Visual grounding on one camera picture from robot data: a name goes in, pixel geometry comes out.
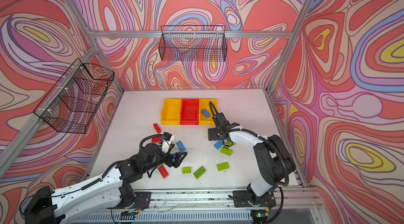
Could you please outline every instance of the red storage bin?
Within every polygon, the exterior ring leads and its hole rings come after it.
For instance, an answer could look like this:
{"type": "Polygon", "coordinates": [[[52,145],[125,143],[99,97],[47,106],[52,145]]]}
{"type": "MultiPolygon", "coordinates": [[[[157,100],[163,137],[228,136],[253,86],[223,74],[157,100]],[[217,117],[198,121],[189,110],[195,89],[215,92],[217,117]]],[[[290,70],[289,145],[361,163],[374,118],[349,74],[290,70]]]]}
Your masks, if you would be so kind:
{"type": "Polygon", "coordinates": [[[199,99],[182,99],[180,125],[199,125],[199,99]]]}

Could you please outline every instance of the colorful psychedelic wallpaper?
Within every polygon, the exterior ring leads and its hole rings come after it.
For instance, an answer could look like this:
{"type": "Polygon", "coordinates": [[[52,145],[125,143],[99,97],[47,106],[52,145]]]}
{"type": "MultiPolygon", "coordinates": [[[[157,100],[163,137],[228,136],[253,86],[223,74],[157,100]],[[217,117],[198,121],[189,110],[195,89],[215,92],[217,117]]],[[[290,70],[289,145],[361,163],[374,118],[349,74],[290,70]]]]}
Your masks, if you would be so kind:
{"type": "Polygon", "coordinates": [[[334,223],[404,223],[404,0],[315,0],[271,87],[334,223]]]}
{"type": "MultiPolygon", "coordinates": [[[[93,30],[291,30],[303,0],[76,0],[93,30]]],[[[124,89],[265,88],[285,39],[228,39],[225,63],[161,62],[159,39],[98,39],[124,89]]]]}
{"type": "MultiPolygon", "coordinates": [[[[0,0],[0,154],[88,49],[63,0],[0,0]]],[[[0,180],[0,223],[24,223],[18,206],[39,187],[81,181],[117,100],[112,86],[86,135],[41,126],[0,180]]]]}

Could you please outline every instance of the black wire mesh basket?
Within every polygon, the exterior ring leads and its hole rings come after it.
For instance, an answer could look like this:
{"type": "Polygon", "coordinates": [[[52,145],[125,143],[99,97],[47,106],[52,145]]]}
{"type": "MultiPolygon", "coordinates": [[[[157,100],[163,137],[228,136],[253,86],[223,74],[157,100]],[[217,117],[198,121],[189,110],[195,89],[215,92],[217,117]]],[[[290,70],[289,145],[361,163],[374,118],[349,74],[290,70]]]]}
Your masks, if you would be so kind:
{"type": "Polygon", "coordinates": [[[162,61],[226,61],[223,25],[164,25],[161,32],[162,61]]]}
{"type": "Polygon", "coordinates": [[[51,104],[34,113],[57,132],[86,133],[113,80],[112,70],[81,63],[51,104]]]}

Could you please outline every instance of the white table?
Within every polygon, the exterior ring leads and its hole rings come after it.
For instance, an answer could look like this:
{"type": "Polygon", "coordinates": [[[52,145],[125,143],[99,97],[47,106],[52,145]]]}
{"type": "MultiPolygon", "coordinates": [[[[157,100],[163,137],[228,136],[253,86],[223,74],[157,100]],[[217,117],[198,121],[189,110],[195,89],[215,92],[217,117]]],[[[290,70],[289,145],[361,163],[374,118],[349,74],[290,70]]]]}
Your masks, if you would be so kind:
{"type": "MultiPolygon", "coordinates": [[[[213,147],[215,142],[208,141],[208,128],[212,126],[161,125],[160,113],[165,98],[217,99],[218,111],[223,112],[230,123],[239,123],[263,136],[279,135],[264,92],[260,89],[126,91],[90,177],[103,173],[114,161],[138,153],[139,142],[156,134],[153,123],[158,123],[163,132],[175,135],[174,142],[182,141],[188,155],[177,169],[164,165],[170,174],[166,179],[156,169],[151,178],[144,174],[142,179],[132,183],[134,189],[232,188],[245,187],[255,180],[259,175],[255,154],[239,144],[230,148],[233,151],[231,156],[221,154],[213,147]],[[230,169],[218,172],[216,164],[223,162],[228,162],[230,169]],[[193,173],[201,166],[206,173],[196,180],[193,173]],[[191,167],[192,173],[183,174],[182,167],[191,167]]],[[[293,173],[289,180],[290,185],[297,185],[293,173]]]]}

